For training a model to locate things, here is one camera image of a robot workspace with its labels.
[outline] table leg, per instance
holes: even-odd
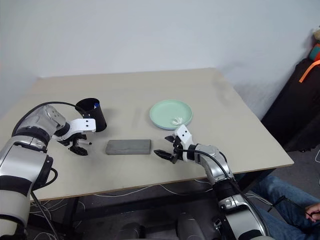
[[[260,170],[260,171],[251,171],[247,172],[239,181],[238,185],[240,189],[246,193],[248,192],[255,184],[260,182],[270,173],[272,173],[275,168]]]
[[[62,234],[65,240],[81,240],[83,234],[76,233],[73,227],[73,217],[76,213],[77,206],[78,206],[79,197],[69,198],[67,200],[67,206],[65,208],[63,221],[62,223],[51,221],[55,229],[59,234]],[[45,231],[51,232],[51,228],[49,227],[48,223],[44,220],[43,217],[37,216],[34,214],[29,215],[28,219],[28,227]]]

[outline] gray rectangular block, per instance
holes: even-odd
[[[150,139],[110,140],[106,145],[108,155],[141,155],[150,154]]]

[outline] table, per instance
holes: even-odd
[[[78,156],[52,140],[48,154],[58,179],[35,191],[40,200],[70,198],[120,189],[203,178],[200,165],[172,164],[150,155],[106,155],[108,140],[151,139],[151,148],[172,152],[164,139],[171,131],[151,122],[150,108],[166,99],[189,104],[193,119],[187,126],[194,143],[217,146],[234,173],[289,166],[293,161],[250,111],[241,97],[214,68],[114,73],[40,78],[0,120],[0,146],[32,107],[47,101],[76,104],[97,98],[107,122],[106,130],[88,134],[88,156]],[[68,120],[79,118],[74,108],[55,105]]]

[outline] green plate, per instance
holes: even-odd
[[[164,130],[175,130],[180,125],[173,124],[176,118],[182,118],[182,123],[187,125],[191,122],[193,113],[191,107],[179,100],[164,100],[156,103],[149,113],[152,122]]]

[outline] orange strap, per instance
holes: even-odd
[[[318,61],[315,61],[314,63],[312,63],[308,68],[307,70],[304,72],[304,74],[302,75],[302,77],[300,78],[299,80],[299,83],[302,84],[302,82],[305,80],[306,76],[308,75],[308,73],[311,71],[311,69],[314,68],[314,66],[317,66],[320,64],[320,60]]]

